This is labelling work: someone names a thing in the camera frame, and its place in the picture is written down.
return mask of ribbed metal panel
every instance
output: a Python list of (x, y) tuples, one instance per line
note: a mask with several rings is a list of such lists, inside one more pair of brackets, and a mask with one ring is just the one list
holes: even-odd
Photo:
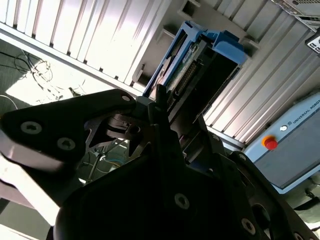
[[(35, 48), (49, 46), (54, 55), (62, 53), (68, 62), (76, 59), (114, 78), (121, 87), (131, 84), (125, 79), (132, 79), (128, 73), (139, 62), (137, 56), (143, 55), (143, 45), (150, 42), (170, 2), (0, 0), (0, 29), (31, 44), (36, 40)], [(136, 89), (129, 88), (137, 95)]]
[(207, 2), (258, 43), (204, 116), (208, 126), (249, 143), (320, 84), (320, 59), (304, 44), (312, 32), (271, 1)]

